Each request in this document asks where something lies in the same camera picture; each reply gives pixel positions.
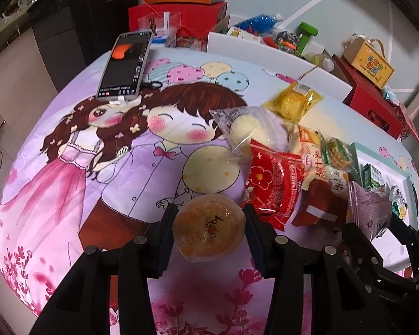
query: floor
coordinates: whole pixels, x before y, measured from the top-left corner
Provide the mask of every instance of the floor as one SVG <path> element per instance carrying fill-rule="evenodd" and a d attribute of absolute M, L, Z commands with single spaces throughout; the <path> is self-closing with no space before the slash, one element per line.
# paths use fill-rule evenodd
<path fill-rule="evenodd" d="M 25 138 L 57 91 L 45 69 L 32 30 L 0 54 L 0 201 L 3 186 Z M 17 335 L 27 335 L 35 316 L 6 285 L 0 273 L 0 314 Z"/>

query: green plastic object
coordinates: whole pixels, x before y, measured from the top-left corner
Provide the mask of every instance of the green plastic object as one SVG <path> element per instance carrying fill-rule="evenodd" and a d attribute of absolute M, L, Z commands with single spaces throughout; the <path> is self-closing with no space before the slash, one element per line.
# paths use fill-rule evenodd
<path fill-rule="evenodd" d="M 308 23 L 302 22 L 299 25 L 299 30 L 303 34 L 301 38 L 299 39 L 297 54 L 302 54 L 304 48 L 306 47 L 307 42 L 309 41 L 309 38 L 311 36 L 316 37 L 318 35 L 318 29 L 314 28 L 312 25 L 309 25 Z"/>

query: closed eye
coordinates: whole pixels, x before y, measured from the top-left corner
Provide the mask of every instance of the closed eye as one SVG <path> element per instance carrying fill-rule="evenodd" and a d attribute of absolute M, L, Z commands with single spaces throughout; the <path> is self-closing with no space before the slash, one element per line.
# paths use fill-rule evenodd
<path fill-rule="evenodd" d="M 170 119 L 173 119 L 172 116 L 167 113 L 160 113 L 158 116 L 168 116 Z"/>
<path fill-rule="evenodd" d="M 206 127 L 204 125 L 201 125 L 200 123 L 193 123 L 191 126 L 200 126 L 203 127 L 204 130 L 206 130 Z"/>

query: light blue wall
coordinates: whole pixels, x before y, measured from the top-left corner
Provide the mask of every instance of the light blue wall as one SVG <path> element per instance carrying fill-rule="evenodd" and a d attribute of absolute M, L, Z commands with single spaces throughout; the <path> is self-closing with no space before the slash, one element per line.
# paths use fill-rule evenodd
<path fill-rule="evenodd" d="M 408 19 L 389 0 L 226 0 L 228 13 L 251 17 L 280 13 L 285 20 L 296 14 L 287 28 L 295 30 L 306 21 L 319 33 L 315 42 L 330 53 L 341 54 L 343 42 L 353 33 L 380 39 L 385 53 L 396 69 L 390 86 L 398 97 L 408 104 L 419 86 L 419 33 Z M 419 168 L 419 143 L 407 141 L 407 148 Z"/>

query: purple snack package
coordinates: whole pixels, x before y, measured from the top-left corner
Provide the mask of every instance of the purple snack package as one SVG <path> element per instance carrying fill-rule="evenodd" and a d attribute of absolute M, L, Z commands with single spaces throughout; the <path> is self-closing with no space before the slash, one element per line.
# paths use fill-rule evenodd
<path fill-rule="evenodd" d="M 370 241 L 375 237 L 381 237 L 390 226 L 392 215 L 391 202 L 385 192 L 385 186 L 370 192 L 355 181 L 349 181 L 347 188 L 352 221 Z"/>

